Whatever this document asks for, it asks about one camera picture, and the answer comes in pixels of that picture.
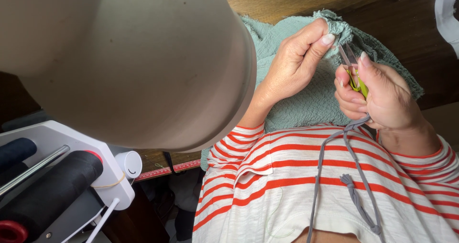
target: sage green fabric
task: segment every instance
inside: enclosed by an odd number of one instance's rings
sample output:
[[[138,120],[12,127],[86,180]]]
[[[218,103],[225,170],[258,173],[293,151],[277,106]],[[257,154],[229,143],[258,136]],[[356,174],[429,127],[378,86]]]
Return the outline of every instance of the sage green fabric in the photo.
[[[350,26],[330,10],[314,12],[311,17],[287,17],[276,25],[261,23],[249,17],[241,17],[250,31],[257,52],[257,85],[266,76],[280,42],[320,17],[327,21],[329,33],[336,36],[335,46],[338,43],[351,43],[356,56],[360,56],[360,53],[365,51],[373,61],[397,70],[408,82],[415,99],[423,94],[423,89],[413,76],[381,42]],[[318,64],[309,85],[301,92],[274,105],[265,120],[265,131],[268,133],[278,129],[324,122],[347,125],[351,120],[341,112],[334,97],[336,88],[333,81],[335,70],[340,64],[341,57],[338,48],[330,49]],[[201,167],[203,170],[207,170],[208,167],[208,153],[209,148],[202,151]]]

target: woman's right hand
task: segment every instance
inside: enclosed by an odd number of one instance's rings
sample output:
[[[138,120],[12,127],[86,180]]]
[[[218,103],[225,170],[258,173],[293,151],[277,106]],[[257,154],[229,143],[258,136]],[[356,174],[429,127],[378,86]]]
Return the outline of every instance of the woman's right hand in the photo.
[[[382,131],[404,131],[415,128],[423,121],[410,88],[395,70],[370,60],[365,52],[359,58],[359,77],[369,89],[364,96],[354,91],[343,66],[336,70],[335,97],[340,109],[351,119],[360,119],[369,113],[368,126]]]

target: person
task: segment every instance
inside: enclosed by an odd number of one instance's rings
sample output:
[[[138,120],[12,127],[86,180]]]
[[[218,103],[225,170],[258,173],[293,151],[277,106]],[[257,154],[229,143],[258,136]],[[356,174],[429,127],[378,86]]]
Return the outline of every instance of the person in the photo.
[[[307,86],[334,39],[318,18],[282,41],[244,117],[210,151],[194,242],[306,242],[320,146],[344,127],[324,123],[264,134],[263,123],[274,104]],[[347,139],[374,196],[382,239],[340,181],[349,174],[359,204],[376,223],[341,135],[324,148],[311,242],[459,242],[456,153],[422,117],[395,70],[372,62],[365,52],[358,70],[369,88],[367,98],[348,85],[342,65],[336,70],[335,97],[347,117],[369,113],[366,124],[377,129],[376,139],[362,127],[349,131]]]

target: white knob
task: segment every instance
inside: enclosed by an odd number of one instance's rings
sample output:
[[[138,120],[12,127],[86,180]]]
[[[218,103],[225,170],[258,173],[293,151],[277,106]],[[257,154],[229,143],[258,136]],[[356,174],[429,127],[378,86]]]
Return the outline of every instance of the white knob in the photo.
[[[142,158],[137,152],[130,151],[118,153],[115,159],[121,170],[126,174],[126,178],[135,179],[141,174]]]

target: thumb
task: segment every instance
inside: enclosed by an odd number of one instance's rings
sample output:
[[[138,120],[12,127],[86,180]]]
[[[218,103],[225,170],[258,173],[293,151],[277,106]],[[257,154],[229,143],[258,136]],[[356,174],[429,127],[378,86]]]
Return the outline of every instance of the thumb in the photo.
[[[358,70],[359,78],[372,95],[385,93],[392,89],[392,82],[381,69],[375,66],[366,52],[360,55]]]
[[[301,70],[315,71],[318,62],[324,54],[330,49],[335,41],[335,35],[329,33],[323,35],[318,41],[311,44],[304,55],[303,62],[300,65]]]

